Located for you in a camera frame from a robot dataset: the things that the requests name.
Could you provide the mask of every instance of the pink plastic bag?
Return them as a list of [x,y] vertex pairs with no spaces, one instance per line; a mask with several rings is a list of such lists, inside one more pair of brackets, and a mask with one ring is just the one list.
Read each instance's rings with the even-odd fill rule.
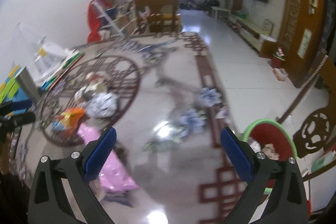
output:
[[[85,123],[80,125],[77,134],[84,140],[85,144],[100,137],[95,128],[89,127]],[[99,173],[99,179],[102,188],[111,193],[124,193],[139,188],[133,178],[128,175],[125,167],[113,150]]]

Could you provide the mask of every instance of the metal screw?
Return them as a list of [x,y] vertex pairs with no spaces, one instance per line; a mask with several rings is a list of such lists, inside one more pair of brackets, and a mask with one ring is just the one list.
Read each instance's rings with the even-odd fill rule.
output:
[[41,162],[43,162],[43,163],[45,163],[47,160],[48,160],[48,157],[47,157],[47,156],[43,156],[43,157],[41,158]]
[[76,159],[76,158],[79,157],[79,155],[80,155],[80,153],[78,151],[75,151],[71,154],[71,158]]
[[264,160],[266,158],[266,155],[262,152],[258,152],[257,153],[257,158],[260,160]]
[[289,157],[289,158],[288,158],[288,161],[289,161],[291,164],[296,163],[296,160],[295,160],[293,157]]

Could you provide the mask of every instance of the white bench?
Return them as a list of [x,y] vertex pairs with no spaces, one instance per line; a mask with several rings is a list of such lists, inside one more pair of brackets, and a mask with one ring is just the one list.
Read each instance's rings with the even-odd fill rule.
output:
[[227,16],[228,16],[229,14],[231,14],[231,10],[230,10],[230,9],[221,8],[221,7],[216,7],[216,6],[212,6],[211,9],[213,10],[212,17],[214,17],[215,20],[218,19],[218,11],[226,12],[226,13],[227,13]]

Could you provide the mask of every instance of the white tile floor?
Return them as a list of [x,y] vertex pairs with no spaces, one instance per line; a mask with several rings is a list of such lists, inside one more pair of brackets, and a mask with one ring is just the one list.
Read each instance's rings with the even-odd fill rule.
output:
[[[209,46],[218,76],[226,91],[231,115],[240,132],[257,119],[274,119],[283,113],[298,89],[290,80],[280,82],[276,79],[269,65],[270,60],[260,58],[257,52],[251,49],[223,20],[216,21],[205,12],[196,10],[182,10],[181,17],[183,31],[198,32]],[[293,112],[286,131],[293,135],[311,112],[326,106],[327,103],[327,91],[313,89],[307,99]],[[310,168],[318,154],[299,159],[300,169]],[[330,181],[330,178],[331,174],[325,174],[323,181]],[[319,178],[312,180],[313,209],[322,208],[322,203],[326,204],[332,195],[322,197],[319,194],[321,182]]]

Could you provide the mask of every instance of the wooden chair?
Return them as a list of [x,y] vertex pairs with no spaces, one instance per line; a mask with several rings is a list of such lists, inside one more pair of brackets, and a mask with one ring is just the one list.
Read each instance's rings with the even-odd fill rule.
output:
[[[147,22],[149,24],[150,32],[163,32],[165,29],[171,32],[177,31],[178,25],[176,25],[176,12],[178,0],[135,0],[134,2],[139,29],[141,28],[142,21],[139,12],[143,13],[148,6],[150,14],[147,16]],[[162,8],[164,6],[172,7],[171,11],[169,13],[163,13]]]

